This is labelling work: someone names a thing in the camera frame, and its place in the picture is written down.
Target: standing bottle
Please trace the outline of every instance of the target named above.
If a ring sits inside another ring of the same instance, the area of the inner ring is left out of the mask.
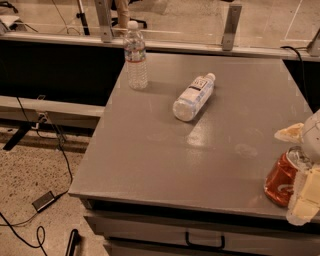
[[[129,86],[137,90],[146,88],[148,85],[146,49],[143,35],[138,29],[138,22],[128,22],[123,46]]]

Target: small black device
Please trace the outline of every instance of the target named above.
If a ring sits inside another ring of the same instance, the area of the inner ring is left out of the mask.
[[[42,197],[32,203],[37,212],[41,212],[55,201],[51,191],[45,193]]]

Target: lying bottle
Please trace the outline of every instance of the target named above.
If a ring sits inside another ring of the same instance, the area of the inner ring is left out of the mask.
[[[191,121],[213,92],[216,77],[198,76],[173,104],[173,113],[181,121]]]

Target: bottle cap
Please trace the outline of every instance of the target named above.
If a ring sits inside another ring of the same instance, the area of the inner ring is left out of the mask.
[[[138,29],[138,22],[136,22],[135,20],[130,20],[128,21],[127,27],[128,29]]]
[[[214,82],[214,81],[216,80],[216,76],[215,76],[214,74],[212,74],[212,73],[208,73],[208,74],[206,75],[206,77],[209,78],[209,79],[211,79],[212,82]]]

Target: water bottle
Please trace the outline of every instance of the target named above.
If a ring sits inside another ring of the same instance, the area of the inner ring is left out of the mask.
[[[182,121],[191,121],[212,94],[215,79],[212,73],[198,76],[174,102],[174,115]]]
[[[136,90],[146,88],[148,85],[146,49],[143,35],[138,29],[138,22],[128,22],[123,46],[129,86]]]

